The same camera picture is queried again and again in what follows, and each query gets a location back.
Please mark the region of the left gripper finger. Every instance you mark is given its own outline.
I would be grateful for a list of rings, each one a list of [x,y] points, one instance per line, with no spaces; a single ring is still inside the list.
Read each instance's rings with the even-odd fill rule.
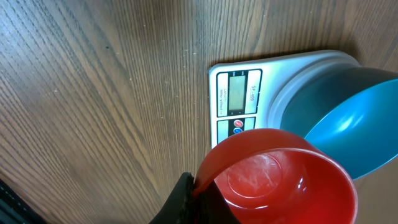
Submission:
[[[150,224],[239,224],[214,182],[197,197],[193,190],[194,177],[184,172]]]

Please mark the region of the red measuring scoop blue handle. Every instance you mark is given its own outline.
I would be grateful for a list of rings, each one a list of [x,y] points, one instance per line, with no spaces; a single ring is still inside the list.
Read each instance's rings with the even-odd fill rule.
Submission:
[[[240,223],[354,223],[358,196],[347,171],[300,136],[252,129],[218,143],[193,196],[214,185]]]

